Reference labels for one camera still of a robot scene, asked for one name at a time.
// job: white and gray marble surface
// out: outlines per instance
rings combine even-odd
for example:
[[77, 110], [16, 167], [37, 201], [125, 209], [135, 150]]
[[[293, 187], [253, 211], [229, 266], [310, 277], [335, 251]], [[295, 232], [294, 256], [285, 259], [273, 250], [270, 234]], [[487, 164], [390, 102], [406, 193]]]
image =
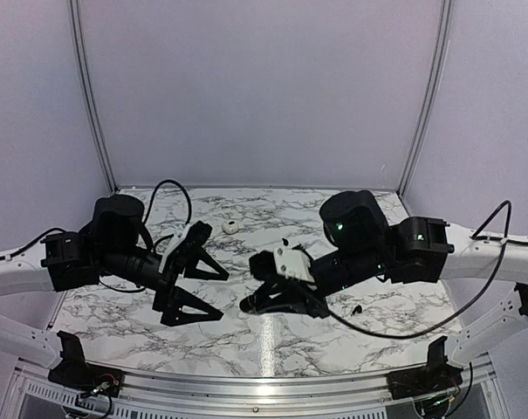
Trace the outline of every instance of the white and gray marble surface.
[[[144, 203], [151, 189], [121, 193]], [[331, 318], [297, 314], [261, 316], [240, 312], [238, 303], [260, 283], [250, 276], [248, 258], [257, 251], [302, 244], [314, 257], [333, 247], [322, 233], [319, 207], [332, 190], [193, 189], [195, 220], [213, 226], [205, 248], [230, 273], [227, 282], [179, 279], [177, 284], [224, 312], [217, 322], [167, 327], [152, 311], [154, 293], [117, 293], [88, 286], [67, 293], [54, 329], [76, 333], [89, 361], [120, 367], [181, 374], [221, 376], [316, 376], [402, 367], [426, 360], [428, 343], [439, 334], [416, 340], [370, 338], [346, 329]], [[407, 216], [393, 193], [376, 194], [390, 223]], [[180, 191], [161, 189], [147, 224], [154, 239], [182, 226], [186, 204]], [[232, 236], [221, 230], [224, 220], [237, 220]], [[134, 285], [105, 278], [118, 287]], [[419, 331], [453, 313], [441, 283], [382, 284], [375, 278], [328, 298], [330, 307], [354, 323], [383, 333]], [[357, 306], [361, 314], [351, 316]], [[450, 325], [458, 328], [457, 323]]]

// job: small white object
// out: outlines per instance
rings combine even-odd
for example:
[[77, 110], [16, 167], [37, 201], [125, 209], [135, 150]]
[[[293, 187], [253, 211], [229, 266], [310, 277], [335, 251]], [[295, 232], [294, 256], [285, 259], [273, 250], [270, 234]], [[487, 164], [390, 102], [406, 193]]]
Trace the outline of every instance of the small white object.
[[227, 234], [235, 234], [239, 229], [238, 223], [234, 220], [223, 221], [223, 224], [221, 224], [221, 228]]
[[314, 278], [309, 271], [310, 259], [304, 252], [277, 248], [273, 251], [273, 259], [278, 275], [314, 284]]

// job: vertical metal pole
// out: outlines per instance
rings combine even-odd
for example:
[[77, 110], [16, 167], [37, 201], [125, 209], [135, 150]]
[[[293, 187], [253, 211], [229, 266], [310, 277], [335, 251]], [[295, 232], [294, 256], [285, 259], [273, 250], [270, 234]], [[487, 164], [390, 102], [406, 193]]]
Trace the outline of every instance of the vertical metal pole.
[[438, 23], [438, 34], [436, 37], [435, 54], [432, 58], [432, 66], [430, 67], [429, 83], [427, 84], [427, 91], [425, 92], [424, 100], [422, 102], [421, 113], [415, 128], [415, 134], [411, 143], [411, 149], [405, 163], [405, 168], [401, 175], [397, 195], [403, 200], [408, 191], [411, 178], [415, 172], [415, 167], [419, 159], [422, 144], [424, 142], [427, 128], [429, 127], [429, 119], [432, 114], [433, 105], [435, 103], [436, 92], [440, 85], [442, 78], [442, 69], [444, 59], [446, 58], [446, 51], [448, 50], [449, 27], [451, 23], [453, 12], [453, 0], [442, 0], [440, 9], [440, 21]]
[[87, 64], [86, 45], [83, 38], [83, 27], [81, 24], [81, 9], [79, 0], [69, 0], [70, 18], [72, 26], [73, 45], [75, 48], [79, 80], [81, 82], [81, 89], [86, 103], [87, 117], [89, 118], [89, 125], [93, 133], [93, 141], [99, 157], [100, 168], [105, 177], [107, 187], [111, 192], [117, 190], [116, 180], [114, 179], [113, 167], [108, 157], [108, 150], [106, 148], [105, 135], [100, 124], [99, 113], [95, 105], [95, 98], [93, 95], [93, 88], [91, 85], [91, 78], [89, 76], [89, 66]]

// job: gray wall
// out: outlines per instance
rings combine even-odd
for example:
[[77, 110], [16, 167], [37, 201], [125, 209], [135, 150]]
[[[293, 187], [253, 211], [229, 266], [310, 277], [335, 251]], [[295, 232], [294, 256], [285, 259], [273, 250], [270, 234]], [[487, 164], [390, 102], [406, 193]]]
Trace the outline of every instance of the gray wall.
[[[428, 136], [406, 196], [415, 214], [477, 227], [504, 199], [528, 234], [528, 1], [456, 2]], [[494, 230], [502, 230], [502, 218]], [[462, 306], [483, 281], [449, 284]], [[512, 285], [495, 283], [465, 319]], [[490, 351], [513, 419], [528, 419], [528, 331]]]
[[[65, 2], [0, 1], [0, 251], [80, 227], [106, 193], [69, 28]], [[56, 297], [0, 298], [0, 313], [41, 327]], [[15, 362], [0, 353], [0, 404]]]
[[83, 3], [120, 185], [396, 188], [440, 1]]

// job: red wire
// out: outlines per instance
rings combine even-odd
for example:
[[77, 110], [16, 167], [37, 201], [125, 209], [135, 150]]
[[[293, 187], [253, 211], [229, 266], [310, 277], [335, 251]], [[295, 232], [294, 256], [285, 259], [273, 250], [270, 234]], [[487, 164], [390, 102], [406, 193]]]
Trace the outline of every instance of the red wire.
[[100, 377], [105, 377], [105, 376], [110, 377], [110, 378], [113, 379], [113, 386], [115, 386], [116, 383], [118, 382], [118, 380], [116, 380], [116, 378], [114, 378], [114, 375], [112, 375], [112, 374], [103, 374]]
[[452, 384], [454, 384], [454, 387], [455, 387], [456, 390], [457, 390], [457, 393], [456, 393], [454, 396], [459, 395], [459, 394], [461, 393], [462, 390], [461, 390], [461, 389], [459, 388], [459, 386], [457, 385], [456, 380], [454, 380], [454, 379], [452, 378], [450, 381], [452, 382]]

